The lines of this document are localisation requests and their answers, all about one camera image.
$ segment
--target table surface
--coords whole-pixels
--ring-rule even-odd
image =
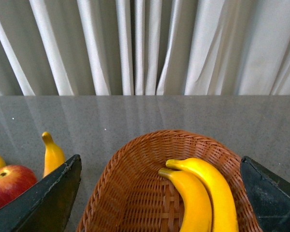
[[[142,134],[183,129],[212,137],[290,182],[290,96],[0,97],[0,155],[43,175],[49,131],[82,181],[66,232],[75,231],[107,162]]]

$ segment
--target curtain fold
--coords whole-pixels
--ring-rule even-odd
[[[290,0],[0,0],[0,95],[290,95]]]

